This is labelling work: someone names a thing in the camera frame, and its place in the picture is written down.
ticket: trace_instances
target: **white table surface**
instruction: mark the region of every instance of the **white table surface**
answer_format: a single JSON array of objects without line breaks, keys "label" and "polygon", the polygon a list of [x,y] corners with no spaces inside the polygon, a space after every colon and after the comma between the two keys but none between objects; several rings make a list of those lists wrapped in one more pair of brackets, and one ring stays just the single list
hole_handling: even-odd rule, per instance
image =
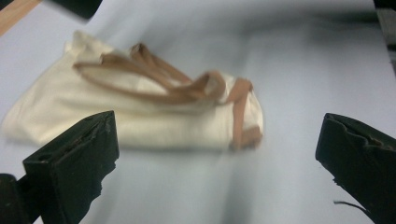
[{"label": "white table surface", "polygon": [[[192,77],[218,68],[252,80],[264,140],[241,153],[121,148],[81,223],[372,223],[332,203],[357,202],[315,160],[326,112],[396,137],[396,78],[379,25],[328,16],[361,11],[373,12],[372,1],[104,0],[84,22],[42,3],[0,37],[0,117],[75,30],[120,49],[143,41]],[[1,133],[0,172],[21,178],[37,149]]]}]

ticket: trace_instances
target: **bag strap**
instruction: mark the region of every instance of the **bag strap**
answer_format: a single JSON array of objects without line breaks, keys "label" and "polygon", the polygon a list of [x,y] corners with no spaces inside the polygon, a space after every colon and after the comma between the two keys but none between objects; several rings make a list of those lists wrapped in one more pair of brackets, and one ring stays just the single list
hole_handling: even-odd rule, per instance
[{"label": "bag strap", "polygon": [[262,140],[259,126],[244,130],[245,109],[248,94],[253,91],[253,85],[249,80],[238,78],[230,91],[226,104],[233,102],[233,141],[230,147],[241,149],[257,147]]},{"label": "bag strap", "polygon": [[[154,103],[177,105],[198,100],[217,100],[225,92],[225,81],[218,71],[209,71],[195,81],[191,81],[175,67],[152,55],[142,44],[132,48],[130,59],[110,53],[102,55],[101,63],[75,63],[74,67],[83,78],[93,84]],[[147,77],[163,87],[166,94],[144,93],[116,87],[97,78],[95,73],[88,72],[89,68],[121,70],[128,72],[129,75]],[[209,81],[214,81],[216,85],[213,90],[207,92]]]}]

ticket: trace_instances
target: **white backdrop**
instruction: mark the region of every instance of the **white backdrop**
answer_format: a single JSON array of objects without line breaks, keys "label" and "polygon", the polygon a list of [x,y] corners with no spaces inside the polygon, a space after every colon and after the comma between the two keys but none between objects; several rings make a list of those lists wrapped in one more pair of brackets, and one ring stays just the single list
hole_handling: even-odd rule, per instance
[{"label": "white backdrop", "polygon": [[[138,41],[189,76],[217,68],[252,80],[265,114],[256,151],[120,149],[84,224],[372,223],[315,160],[326,112],[396,137],[396,78],[379,25],[342,20],[371,0],[104,0],[84,22],[42,3],[0,37],[0,116],[83,30],[117,48]],[[0,134],[0,172],[24,175],[38,147]]]}]

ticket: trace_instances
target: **folded bag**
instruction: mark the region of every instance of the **folded bag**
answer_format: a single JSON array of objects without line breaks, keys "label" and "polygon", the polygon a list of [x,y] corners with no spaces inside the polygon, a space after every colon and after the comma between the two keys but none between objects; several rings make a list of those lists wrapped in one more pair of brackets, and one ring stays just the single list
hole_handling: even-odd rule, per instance
[{"label": "folded bag", "polygon": [[42,146],[107,110],[115,111],[120,145],[130,148],[243,149],[262,139],[248,80],[220,71],[191,80],[143,44],[120,51],[83,32],[12,106],[2,129]]}]

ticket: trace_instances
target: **wooden edge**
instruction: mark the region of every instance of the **wooden edge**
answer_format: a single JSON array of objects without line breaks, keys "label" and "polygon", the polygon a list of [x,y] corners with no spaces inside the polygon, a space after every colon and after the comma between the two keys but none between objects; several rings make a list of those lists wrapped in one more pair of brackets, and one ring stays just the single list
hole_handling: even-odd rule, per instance
[{"label": "wooden edge", "polygon": [[41,0],[14,0],[0,11],[0,36],[26,16]]}]

